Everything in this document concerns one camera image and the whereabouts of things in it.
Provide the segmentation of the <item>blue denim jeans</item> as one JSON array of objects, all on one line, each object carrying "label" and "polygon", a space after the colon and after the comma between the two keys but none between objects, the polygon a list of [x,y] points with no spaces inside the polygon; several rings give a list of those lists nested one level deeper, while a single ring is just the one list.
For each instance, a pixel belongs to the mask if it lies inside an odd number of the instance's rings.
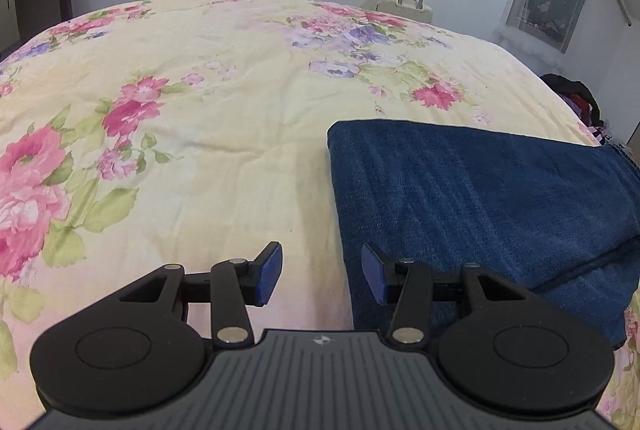
[{"label": "blue denim jeans", "polygon": [[402,120],[339,121],[331,178],[352,317],[384,328],[361,250],[440,272],[476,262],[626,339],[639,282],[639,169],[619,147]]}]

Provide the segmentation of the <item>floral yellow bed quilt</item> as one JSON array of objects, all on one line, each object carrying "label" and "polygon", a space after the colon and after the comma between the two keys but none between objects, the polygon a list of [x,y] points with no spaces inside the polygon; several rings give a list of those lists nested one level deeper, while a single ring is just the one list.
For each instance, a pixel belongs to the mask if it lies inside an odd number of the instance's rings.
[{"label": "floral yellow bed quilt", "polygon": [[256,330],[301,329],[292,367],[220,389],[214,426],[395,427],[352,309],[326,134],[410,120],[593,146],[539,77],[472,36],[312,0],[147,0],[49,28],[1,65],[1,424],[43,407],[39,335],[138,277],[205,272],[271,241],[283,272]]}]

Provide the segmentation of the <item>pile of clothes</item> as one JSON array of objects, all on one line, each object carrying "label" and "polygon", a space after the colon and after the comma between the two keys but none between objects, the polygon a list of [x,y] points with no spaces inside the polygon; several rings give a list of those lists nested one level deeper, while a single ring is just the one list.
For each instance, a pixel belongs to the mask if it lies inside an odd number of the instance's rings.
[{"label": "pile of clothes", "polygon": [[570,107],[588,135],[597,143],[608,142],[608,126],[601,117],[596,99],[586,85],[556,74],[544,74],[540,79]]}]

